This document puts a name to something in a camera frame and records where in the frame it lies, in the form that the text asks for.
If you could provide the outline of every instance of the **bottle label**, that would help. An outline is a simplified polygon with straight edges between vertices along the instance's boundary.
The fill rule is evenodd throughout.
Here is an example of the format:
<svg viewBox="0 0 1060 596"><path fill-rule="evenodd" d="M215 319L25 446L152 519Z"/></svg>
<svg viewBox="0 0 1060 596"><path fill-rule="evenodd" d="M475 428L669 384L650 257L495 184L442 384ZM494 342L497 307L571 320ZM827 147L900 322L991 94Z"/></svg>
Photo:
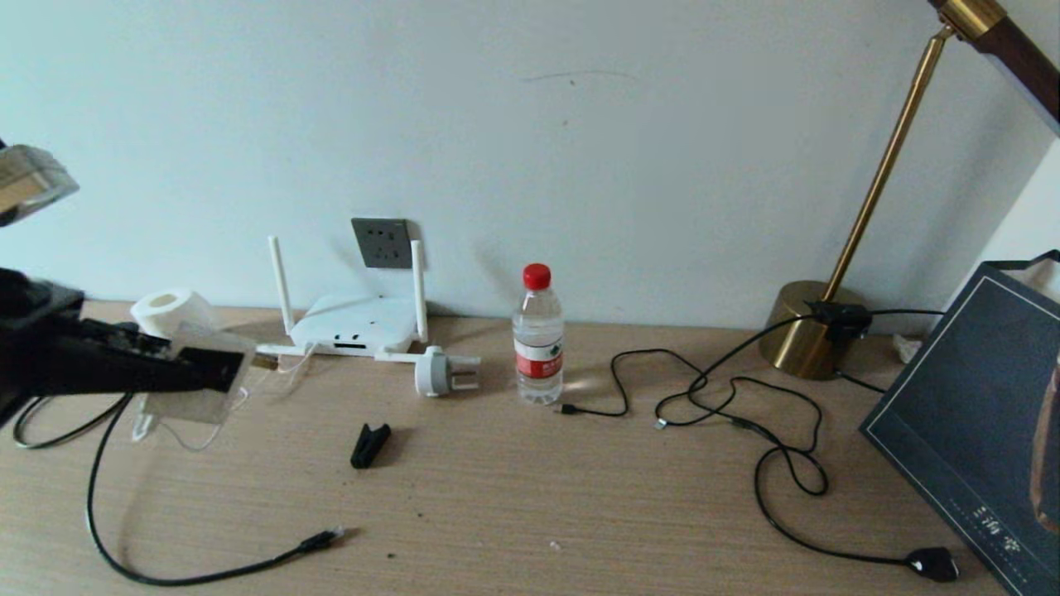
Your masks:
<svg viewBox="0 0 1060 596"><path fill-rule="evenodd" d="M563 368L563 337L547 346L515 340L515 366L531 379L548 379Z"/></svg>

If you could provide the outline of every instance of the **red bottle cap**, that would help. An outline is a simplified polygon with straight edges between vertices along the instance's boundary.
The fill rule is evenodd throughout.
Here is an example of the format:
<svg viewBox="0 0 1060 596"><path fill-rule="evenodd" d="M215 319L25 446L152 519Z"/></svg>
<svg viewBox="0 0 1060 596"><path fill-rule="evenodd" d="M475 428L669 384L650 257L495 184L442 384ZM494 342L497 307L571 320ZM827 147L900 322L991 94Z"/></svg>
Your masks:
<svg viewBox="0 0 1060 596"><path fill-rule="evenodd" d="M551 283L552 271L548 269L548 265L531 263L523 269L523 285L527 290L547 290Z"/></svg>

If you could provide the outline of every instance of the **wall socket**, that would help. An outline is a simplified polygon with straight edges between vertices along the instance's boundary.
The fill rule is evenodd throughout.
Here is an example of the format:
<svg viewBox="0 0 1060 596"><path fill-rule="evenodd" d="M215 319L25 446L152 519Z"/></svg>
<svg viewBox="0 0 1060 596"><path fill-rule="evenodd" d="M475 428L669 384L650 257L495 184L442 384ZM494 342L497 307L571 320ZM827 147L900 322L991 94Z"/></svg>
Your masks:
<svg viewBox="0 0 1060 596"><path fill-rule="evenodd" d="M411 269L412 244L405 220L354 217L353 233L360 246L365 266L384 269Z"/></svg>

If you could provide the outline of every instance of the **water bottle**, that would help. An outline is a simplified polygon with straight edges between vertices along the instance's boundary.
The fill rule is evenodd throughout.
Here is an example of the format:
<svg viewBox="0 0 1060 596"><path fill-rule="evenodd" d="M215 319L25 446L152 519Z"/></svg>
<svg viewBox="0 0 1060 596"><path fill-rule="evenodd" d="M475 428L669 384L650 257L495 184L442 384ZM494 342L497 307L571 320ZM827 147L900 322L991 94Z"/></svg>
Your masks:
<svg viewBox="0 0 1060 596"><path fill-rule="evenodd" d="M552 292L552 273L541 263L523 269L527 294L512 316L519 397L550 404L563 390L563 311Z"/></svg>

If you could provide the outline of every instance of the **brass lamp base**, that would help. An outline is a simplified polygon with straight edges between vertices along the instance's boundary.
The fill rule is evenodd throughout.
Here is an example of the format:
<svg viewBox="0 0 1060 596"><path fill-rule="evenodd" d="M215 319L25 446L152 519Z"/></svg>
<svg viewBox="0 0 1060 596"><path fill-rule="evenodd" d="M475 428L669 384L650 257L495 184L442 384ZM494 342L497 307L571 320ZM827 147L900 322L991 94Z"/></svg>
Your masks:
<svg viewBox="0 0 1060 596"><path fill-rule="evenodd" d="M766 326L799 315L809 315L807 302L820 300L828 284L819 281L793 281L780 290ZM864 300L849 290L838 288L833 302L862 304ZM806 319L778 329L762 337L759 349L770 364L802 379L834 379L836 365L846 355L850 341L831 341L825 337L828 326Z"/></svg>

